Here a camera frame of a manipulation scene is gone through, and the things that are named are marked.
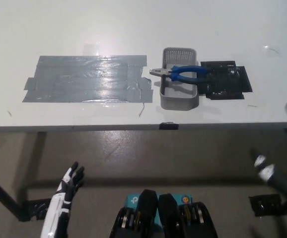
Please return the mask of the white and black left hand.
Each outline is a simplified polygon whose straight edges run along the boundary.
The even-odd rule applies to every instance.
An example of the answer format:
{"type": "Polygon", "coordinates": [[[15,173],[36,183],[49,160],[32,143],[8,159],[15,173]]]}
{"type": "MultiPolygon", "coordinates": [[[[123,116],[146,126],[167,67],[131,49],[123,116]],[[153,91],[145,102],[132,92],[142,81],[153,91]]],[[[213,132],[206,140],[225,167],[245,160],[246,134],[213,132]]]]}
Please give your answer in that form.
{"type": "Polygon", "coordinates": [[[84,183],[84,167],[74,162],[63,176],[49,204],[41,238],[67,238],[72,200],[84,183]]]}

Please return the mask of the black and white right hand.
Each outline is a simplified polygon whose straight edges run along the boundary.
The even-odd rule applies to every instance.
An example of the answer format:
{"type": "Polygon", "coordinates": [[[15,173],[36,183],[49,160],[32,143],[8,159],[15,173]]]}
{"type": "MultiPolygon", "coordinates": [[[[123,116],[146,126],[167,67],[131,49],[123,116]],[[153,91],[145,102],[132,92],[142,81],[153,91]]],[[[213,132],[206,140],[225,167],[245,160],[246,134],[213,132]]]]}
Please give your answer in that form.
{"type": "Polygon", "coordinates": [[[267,163],[267,157],[256,149],[251,149],[250,155],[254,162],[254,168],[257,171],[258,177],[287,198],[287,176],[283,175],[275,164],[267,163]]]}

